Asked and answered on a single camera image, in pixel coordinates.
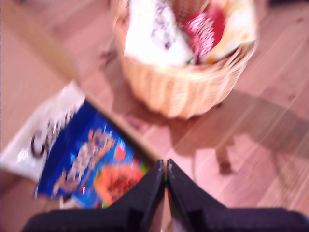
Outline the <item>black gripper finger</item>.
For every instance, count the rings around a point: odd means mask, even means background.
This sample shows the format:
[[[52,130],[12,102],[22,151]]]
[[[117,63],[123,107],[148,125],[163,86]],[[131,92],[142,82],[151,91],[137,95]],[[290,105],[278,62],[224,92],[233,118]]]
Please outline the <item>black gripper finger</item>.
[[[159,232],[165,194],[163,160],[108,209],[107,232]]]
[[[175,232],[211,232],[203,210],[226,208],[201,189],[173,159],[167,160],[167,189]]]

